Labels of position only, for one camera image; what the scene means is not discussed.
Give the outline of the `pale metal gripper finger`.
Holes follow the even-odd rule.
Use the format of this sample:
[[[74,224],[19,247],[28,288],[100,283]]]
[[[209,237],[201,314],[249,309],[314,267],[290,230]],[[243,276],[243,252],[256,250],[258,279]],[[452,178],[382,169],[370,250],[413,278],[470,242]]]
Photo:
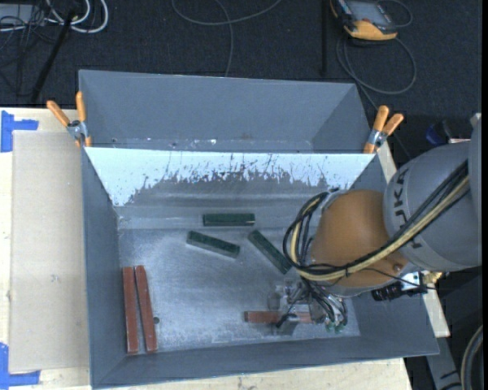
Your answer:
[[[271,311],[285,311],[287,307],[287,292],[284,286],[277,285],[267,298],[268,309]]]
[[[272,334],[274,336],[292,336],[298,324],[296,317],[281,317],[272,325]]]

